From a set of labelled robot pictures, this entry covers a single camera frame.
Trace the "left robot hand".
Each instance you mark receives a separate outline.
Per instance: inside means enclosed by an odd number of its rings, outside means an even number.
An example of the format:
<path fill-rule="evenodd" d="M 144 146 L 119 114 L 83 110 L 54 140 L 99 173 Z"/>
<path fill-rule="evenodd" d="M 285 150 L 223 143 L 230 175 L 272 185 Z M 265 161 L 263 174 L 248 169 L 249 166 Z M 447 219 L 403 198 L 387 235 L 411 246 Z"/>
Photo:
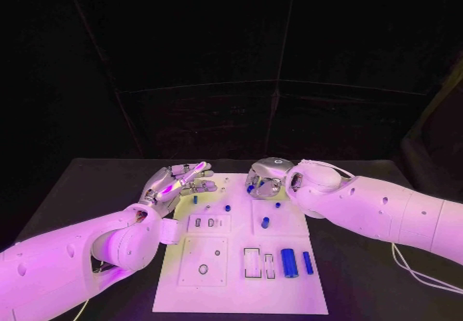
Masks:
<path fill-rule="evenodd" d="M 214 182 L 207 180 L 212 176 L 210 164 L 204 161 L 160 168 L 144 185 L 138 203 L 164 217 L 181 196 L 216 191 Z"/>

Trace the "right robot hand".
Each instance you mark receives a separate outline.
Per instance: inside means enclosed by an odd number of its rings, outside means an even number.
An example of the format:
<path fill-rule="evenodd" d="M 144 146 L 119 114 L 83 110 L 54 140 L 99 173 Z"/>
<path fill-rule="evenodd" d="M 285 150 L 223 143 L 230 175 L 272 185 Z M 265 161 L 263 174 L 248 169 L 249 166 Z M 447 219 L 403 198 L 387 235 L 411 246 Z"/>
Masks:
<path fill-rule="evenodd" d="M 285 184 L 287 173 L 294 167 L 291 161 L 268 157 L 258 160 L 246 175 L 246 193 L 256 199 L 274 197 Z"/>

